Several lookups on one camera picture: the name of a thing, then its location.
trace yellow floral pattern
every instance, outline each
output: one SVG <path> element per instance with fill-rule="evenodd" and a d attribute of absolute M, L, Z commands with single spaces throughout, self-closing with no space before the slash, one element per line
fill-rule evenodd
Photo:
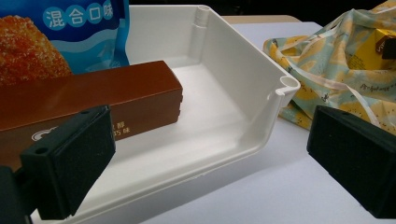
<path fill-rule="evenodd" d="M 375 29 L 396 31 L 395 0 L 371 10 L 351 9 L 312 35 L 265 40 L 262 50 L 301 83 L 279 116 L 310 130 L 316 105 L 326 105 L 372 123 L 375 119 L 396 134 L 396 70 L 347 66 Z"/>

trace white plastic tray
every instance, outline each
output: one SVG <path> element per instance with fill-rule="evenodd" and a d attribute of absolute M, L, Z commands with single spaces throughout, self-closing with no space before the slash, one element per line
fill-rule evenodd
<path fill-rule="evenodd" d="M 117 142 L 117 153 L 75 216 L 79 223 L 253 155 L 279 108 L 300 88 L 205 6 L 130 6 L 131 63 L 164 60 L 183 86 L 177 123 Z"/>

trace black clamp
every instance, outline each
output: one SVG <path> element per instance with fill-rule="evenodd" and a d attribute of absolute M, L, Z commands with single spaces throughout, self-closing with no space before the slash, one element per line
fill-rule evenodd
<path fill-rule="evenodd" d="M 395 135 L 317 105 L 307 150 L 374 217 L 396 218 Z"/>
<path fill-rule="evenodd" d="M 108 105 L 73 116 L 21 154 L 21 168 L 0 166 L 0 223 L 73 216 L 115 150 Z"/>

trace brown cake bar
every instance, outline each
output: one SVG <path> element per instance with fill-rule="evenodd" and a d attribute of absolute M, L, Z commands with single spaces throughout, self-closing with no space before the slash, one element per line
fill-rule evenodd
<path fill-rule="evenodd" d="M 0 164 L 20 167 L 36 140 L 87 108 L 110 105 L 116 140 L 177 122 L 182 87 L 163 61 L 0 88 Z"/>
<path fill-rule="evenodd" d="M 71 75 L 67 61 L 29 18 L 0 19 L 0 87 Z"/>

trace fried snack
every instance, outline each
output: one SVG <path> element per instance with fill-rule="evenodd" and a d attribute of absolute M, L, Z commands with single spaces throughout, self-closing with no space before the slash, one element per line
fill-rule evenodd
<path fill-rule="evenodd" d="M 71 75 L 67 61 L 29 18 L 0 19 L 0 87 Z"/>

